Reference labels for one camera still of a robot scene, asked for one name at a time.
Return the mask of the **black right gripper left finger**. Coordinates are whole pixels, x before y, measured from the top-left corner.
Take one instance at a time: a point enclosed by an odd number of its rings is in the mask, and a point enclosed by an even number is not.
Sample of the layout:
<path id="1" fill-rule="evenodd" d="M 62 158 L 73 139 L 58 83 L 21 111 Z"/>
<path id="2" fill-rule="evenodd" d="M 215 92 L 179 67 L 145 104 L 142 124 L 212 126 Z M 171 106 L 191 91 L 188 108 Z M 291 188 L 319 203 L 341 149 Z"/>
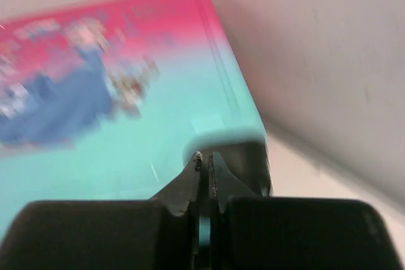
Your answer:
<path id="1" fill-rule="evenodd" d="M 203 156 L 147 200 L 39 200 L 14 218 L 2 269 L 193 269 Z"/>

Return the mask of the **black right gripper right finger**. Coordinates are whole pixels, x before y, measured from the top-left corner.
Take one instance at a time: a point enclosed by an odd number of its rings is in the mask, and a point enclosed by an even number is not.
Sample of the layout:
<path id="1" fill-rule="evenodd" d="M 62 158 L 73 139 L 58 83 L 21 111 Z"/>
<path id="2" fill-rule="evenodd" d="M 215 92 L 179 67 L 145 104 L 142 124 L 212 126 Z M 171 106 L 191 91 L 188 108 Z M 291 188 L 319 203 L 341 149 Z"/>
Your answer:
<path id="1" fill-rule="evenodd" d="M 212 269 L 402 269 L 381 215 L 354 199 L 263 197 L 209 159 Z"/>

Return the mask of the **pink and teal kids suitcase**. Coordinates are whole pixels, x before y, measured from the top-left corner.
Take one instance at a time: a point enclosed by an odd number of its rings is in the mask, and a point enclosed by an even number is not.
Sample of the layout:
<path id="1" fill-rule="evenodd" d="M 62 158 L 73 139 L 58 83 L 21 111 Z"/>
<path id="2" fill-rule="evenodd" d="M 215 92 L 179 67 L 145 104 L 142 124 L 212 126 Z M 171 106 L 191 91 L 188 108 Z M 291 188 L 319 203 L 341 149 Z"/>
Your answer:
<path id="1" fill-rule="evenodd" d="M 1 233 L 35 200 L 149 199 L 196 151 L 271 193 L 265 128 L 212 0 L 1 21 Z"/>

